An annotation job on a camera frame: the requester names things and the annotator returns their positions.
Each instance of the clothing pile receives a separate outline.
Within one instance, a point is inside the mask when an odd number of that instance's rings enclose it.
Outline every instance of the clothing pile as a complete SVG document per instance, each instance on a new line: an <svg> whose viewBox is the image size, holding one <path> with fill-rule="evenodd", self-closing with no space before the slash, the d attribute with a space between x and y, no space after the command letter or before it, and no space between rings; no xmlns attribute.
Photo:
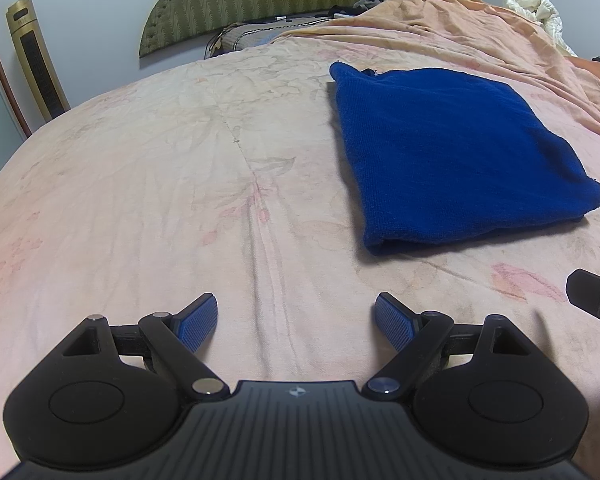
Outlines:
<svg viewBox="0 0 600 480"><path fill-rule="evenodd" d="M359 0L351 7L333 6L327 11L332 18L344 18L347 16L359 16L369 9L373 9L382 3L382 0Z"/></svg>
<svg viewBox="0 0 600 480"><path fill-rule="evenodd" d="M507 84L341 62L331 76L373 254L578 221L600 207L600 184Z"/></svg>
<svg viewBox="0 0 600 480"><path fill-rule="evenodd" d="M555 47L564 56L576 53L562 38L562 19L560 12L549 0L504 0L505 7L513 10L536 25L540 25L554 42Z"/></svg>

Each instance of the black bracket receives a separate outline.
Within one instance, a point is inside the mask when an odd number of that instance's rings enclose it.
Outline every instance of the black bracket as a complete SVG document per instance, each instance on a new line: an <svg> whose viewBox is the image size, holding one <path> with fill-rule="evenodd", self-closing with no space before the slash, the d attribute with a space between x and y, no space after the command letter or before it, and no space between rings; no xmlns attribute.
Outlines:
<svg viewBox="0 0 600 480"><path fill-rule="evenodd" d="M600 320L600 276L587 270L574 270L567 278L569 302Z"/></svg>
<svg viewBox="0 0 600 480"><path fill-rule="evenodd" d="M572 456L586 427L587 404L506 317L455 324L441 312L417 314L388 293L378 296L373 314L397 354L360 392L349 382L345 404L362 402L370 410L365 413L394 410L401 424L414 421L450 456L488 468L533 468ZM323 411L339 412L343 383L241 382L231 394L194 354L217 320L211 294L178 314L145 316L138 325L110 327L103 316L87 317L7 400L4 426L20 459L63 471L141 462L174 442L187 424L187 431L205 433L206 426L191 421L225 413L227 406L249 412L249 431L277 420L278 406L290 402L294 410L298 402L316 402L315 429L330 424L334 413ZM454 354L473 357L446 368ZM124 364L120 355L142 356L148 370ZM253 399L269 399L273 390L281 397L254 408ZM284 438L297 436L292 424L285 428Z"/></svg>

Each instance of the blue gripper pad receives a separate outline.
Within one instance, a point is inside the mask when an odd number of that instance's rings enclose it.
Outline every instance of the blue gripper pad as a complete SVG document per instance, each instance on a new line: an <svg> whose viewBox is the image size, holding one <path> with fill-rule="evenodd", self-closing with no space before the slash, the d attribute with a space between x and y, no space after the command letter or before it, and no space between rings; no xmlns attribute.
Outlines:
<svg viewBox="0 0 600 480"><path fill-rule="evenodd" d="M195 352L218 323L218 302L203 294L172 318L172 330L189 350Z"/></svg>
<svg viewBox="0 0 600 480"><path fill-rule="evenodd" d="M373 311L376 325L398 352L422 327L420 316L387 292L378 295Z"/></svg>

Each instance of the metal screw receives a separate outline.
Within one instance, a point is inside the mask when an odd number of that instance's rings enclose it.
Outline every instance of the metal screw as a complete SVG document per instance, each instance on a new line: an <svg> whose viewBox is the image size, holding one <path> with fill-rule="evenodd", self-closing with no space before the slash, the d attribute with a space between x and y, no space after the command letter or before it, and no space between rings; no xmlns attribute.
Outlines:
<svg viewBox="0 0 600 480"><path fill-rule="evenodd" d="M191 385L191 387L193 388L193 391L198 394L213 395L222 391L224 388L224 383L220 379L208 377L204 379L198 379Z"/></svg>
<svg viewBox="0 0 600 480"><path fill-rule="evenodd" d="M400 388L400 383L391 377L374 377L366 385L376 394L392 394Z"/></svg>

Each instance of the orange blanket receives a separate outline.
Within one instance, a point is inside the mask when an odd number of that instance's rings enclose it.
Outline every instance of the orange blanket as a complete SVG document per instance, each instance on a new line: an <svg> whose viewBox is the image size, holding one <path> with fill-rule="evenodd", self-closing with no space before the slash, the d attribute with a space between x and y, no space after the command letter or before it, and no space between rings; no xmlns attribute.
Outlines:
<svg viewBox="0 0 600 480"><path fill-rule="evenodd" d="M398 62L395 57L374 59L378 72L440 66L503 81L514 89L518 82L530 84L551 92L553 98L544 94L543 99L600 135L600 63L562 56L542 28L480 0L389 0L361 16L292 30L278 38L289 36L409 54L396 56ZM426 56L424 64L419 56ZM361 69L370 66L367 60L357 63Z"/></svg>

